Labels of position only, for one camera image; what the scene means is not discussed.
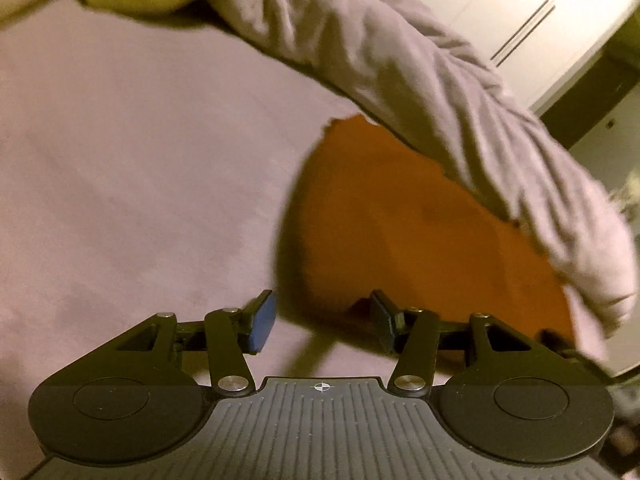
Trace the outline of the lilac bed sheet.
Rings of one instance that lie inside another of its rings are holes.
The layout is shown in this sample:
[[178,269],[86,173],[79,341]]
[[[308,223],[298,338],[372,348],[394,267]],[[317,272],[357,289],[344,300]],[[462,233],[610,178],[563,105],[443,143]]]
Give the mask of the lilac bed sheet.
[[276,291],[256,378],[381,376],[369,332],[290,312],[282,222],[304,163],[358,108],[228,32],[51,0],[1,33],[1,474],[41,460],[44,378],[157,312]]

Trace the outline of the lilac rumpled duvet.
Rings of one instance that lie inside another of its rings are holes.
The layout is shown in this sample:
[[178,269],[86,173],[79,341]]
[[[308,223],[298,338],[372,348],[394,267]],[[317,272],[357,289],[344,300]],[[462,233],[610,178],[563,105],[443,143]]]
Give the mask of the lilac rumpled duvet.
[[468,40],[419,0],[209,0],[242,38],[332,84],[491,212],[522,222],[607,333],[639,298],[634,237],[604,186]]

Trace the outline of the rust brown knit cardigan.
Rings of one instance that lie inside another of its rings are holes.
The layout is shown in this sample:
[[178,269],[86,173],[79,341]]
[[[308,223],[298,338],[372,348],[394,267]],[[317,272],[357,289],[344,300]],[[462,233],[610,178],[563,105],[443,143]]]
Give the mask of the rust brown knit cardigan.
[[450,322],[485,312],[530,338],[576,339],[561,279],[521,228],[360,115],[330,122],[304,163],[277,276],[292,314],[356,332],[379,290]]

